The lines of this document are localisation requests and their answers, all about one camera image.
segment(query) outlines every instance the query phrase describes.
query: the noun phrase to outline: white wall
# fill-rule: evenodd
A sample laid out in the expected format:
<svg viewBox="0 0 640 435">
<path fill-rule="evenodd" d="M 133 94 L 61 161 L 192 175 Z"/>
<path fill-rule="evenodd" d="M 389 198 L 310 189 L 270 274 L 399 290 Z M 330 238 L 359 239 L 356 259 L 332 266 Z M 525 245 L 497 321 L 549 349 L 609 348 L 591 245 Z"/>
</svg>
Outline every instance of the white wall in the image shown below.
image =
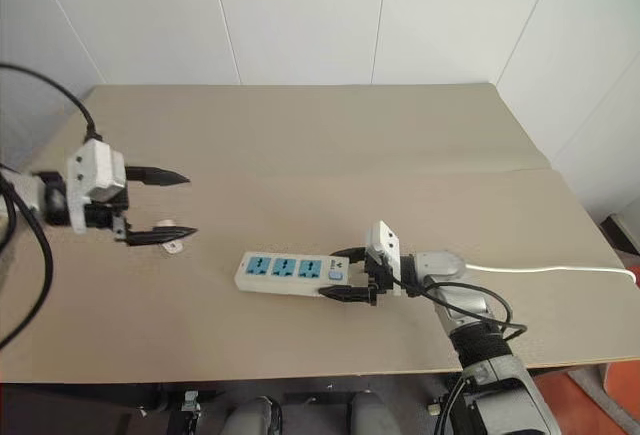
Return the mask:
<svg viewBox="0 0 640 435">
<path fill-rule="evenodd" d="M 0 0 L 0 56 L 96 83 L 489 81 L 599 219 L 640 194 L 640 0 Z M 21 163 L 61 99 L 0 78 Z"/>
</svg>

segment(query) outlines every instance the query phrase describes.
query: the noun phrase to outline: white cable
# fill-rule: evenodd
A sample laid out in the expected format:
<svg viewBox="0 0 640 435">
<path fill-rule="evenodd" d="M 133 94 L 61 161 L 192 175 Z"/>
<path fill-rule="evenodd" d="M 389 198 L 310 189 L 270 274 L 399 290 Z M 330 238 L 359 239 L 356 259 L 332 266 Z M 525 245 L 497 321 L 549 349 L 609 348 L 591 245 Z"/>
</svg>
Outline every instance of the white cable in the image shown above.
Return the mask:
<svg viewBox="0 0 640 435">
<path fill-rule="evenodd" d="M 537 273 L 537 272 L 553 272 L 555 270 L 571 270 L 577 272 L 613 272 L 623 273 L 628 277 L 631 277 L 633 283 L 636 283 L 636 275 L 630 270 L 624 268 L 609 268 L 609 267 L 571 267 L 565 265 L 558 265 L 555 267 L 534 267 L 534 268 L 496 268 L 496 267 L 483 267 L 482 265 L 472 265 L 467 263 L 467 268 L 470 270 L 478 270 L 480 272 L 497 272 L 497 273 Z"/>
</svg>

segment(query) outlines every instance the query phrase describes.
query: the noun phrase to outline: floor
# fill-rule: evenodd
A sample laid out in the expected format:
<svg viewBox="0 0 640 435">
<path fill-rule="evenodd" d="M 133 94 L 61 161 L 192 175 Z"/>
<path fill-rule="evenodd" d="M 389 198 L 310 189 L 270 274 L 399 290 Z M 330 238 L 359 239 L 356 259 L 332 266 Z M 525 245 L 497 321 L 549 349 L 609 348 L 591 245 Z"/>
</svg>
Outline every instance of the floor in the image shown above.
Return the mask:
<svg viewBox="0 0 640 435">
<path fill-rule="evenodd" d="M 189 387 L 221 392 L 215 400 L 203 404 L 199 435 L 217 435 L 235 406 L 260 395 L 269 395 L 283 405 L 285 435 L 346 435 L 346 404 L 318 404 L 307 394 L 320 392 L 341 401 L 348 393 L 361 390 L 378 393 L 404 434 L 433 433 L 435 418 L 428 415 L 426 405 L 445 392 L 439 375 L 239 381 Z M 2 386 L 3 435 L 164 435 L 168 419 L 167 412 L 143 416 L 138 410 L 103 402 Z"/>
</svg>

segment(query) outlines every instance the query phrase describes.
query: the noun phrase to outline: beige tabletop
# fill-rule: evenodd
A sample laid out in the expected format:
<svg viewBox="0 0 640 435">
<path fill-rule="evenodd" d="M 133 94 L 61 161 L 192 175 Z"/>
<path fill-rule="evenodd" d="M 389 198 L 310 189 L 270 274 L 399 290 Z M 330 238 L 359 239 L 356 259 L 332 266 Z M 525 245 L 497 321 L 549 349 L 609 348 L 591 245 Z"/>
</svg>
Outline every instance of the beige tabletop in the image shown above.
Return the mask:
<svg viewBox="0 0 640 435">
<path fill-rule="evenodd" d="M 98 87 L 105 141 L 130 164 L 192 184 L 130 186 L 136 229 L 171 218 L 199 232 L 184 252 L 128 248 L 111 233 L 50 228 L 56 274 L 33 324 L 0 356 L 4 381 L 157 382 L 408 373 L 459 368 L 423 299 L 378 307 L 243 293 L 244 251 L 324 254 L 363 243 L 378 219 L 402 252 L 469 263 L 620 266 L 561 177 L 490 85 Z M 72 118 L 35 159 L 64 166 Z M 24 233 L 0 293 L 4 333 L 32 303 L 42 262 Z M 621 274 L 477 274 L 529 332 L 529 366 L 640 357 L 640 295 Z"/>
</svg>

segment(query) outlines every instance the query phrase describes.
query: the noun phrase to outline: power strip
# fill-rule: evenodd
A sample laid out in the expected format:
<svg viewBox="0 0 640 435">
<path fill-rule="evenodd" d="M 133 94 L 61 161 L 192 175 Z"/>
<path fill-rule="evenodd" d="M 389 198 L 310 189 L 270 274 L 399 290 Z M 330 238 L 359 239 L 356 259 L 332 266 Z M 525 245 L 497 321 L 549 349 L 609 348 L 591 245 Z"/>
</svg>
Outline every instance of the power strip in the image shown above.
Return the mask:
<svg viewBox="0 0 640 435">
<path fill-rule="evenodd" d="M 349 285 L 349 259 L 246 252 L 235 281 L 238 288 L 245 292 L 320 297 L 320 288 Z"/>
</svg>

